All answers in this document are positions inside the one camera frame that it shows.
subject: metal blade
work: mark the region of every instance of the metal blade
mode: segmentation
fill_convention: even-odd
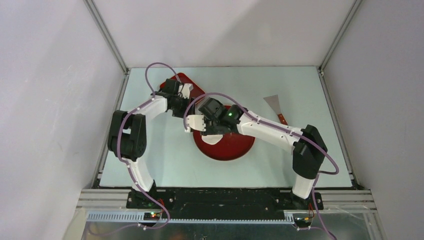
[[[280,101],[278,99],[278,95],[266,96],[263,98],[268,105],[274,110],[274,112],[278,115],[281,114]]]

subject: metal scraper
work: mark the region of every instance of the metal scraper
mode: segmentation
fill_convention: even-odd
[[[278,95],[267,96],[263,98],[266,103],[274,110],[275,114],[277,114],[279,122],[288,125],[287,121],[284,119],[283,114],[281,113],[280,101],[278,99]]]

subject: red bowl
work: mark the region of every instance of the red bowl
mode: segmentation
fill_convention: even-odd
[[[229,161],[238,159],[252,148],[255,138],[238,133],[224,134],[222,139],[215,145],[207,144],[202,140],[199,131],[193,132],[194,142],[199,150],[211,159]]]

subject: wooden handle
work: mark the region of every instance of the wooden handle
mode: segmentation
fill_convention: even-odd
[[[288,125],[287,124],[287,121],[284,119],[284,117],[283,117],[283,114],[277,114],[277,116],[278,116],[278,119],[279,119],[279,122],[280,123],[282,123],[282,124],[284,124],[284,125]]]

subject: white wall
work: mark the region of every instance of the white wall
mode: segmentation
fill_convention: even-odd
[[[82,0],[0,3],[0,239],[61,239],[123,73]]]
[[[129,67],[317,66],[354,0],[97,0]]]
[[[388,238],[423,239],[424,1],[364,1],[324,76]]]

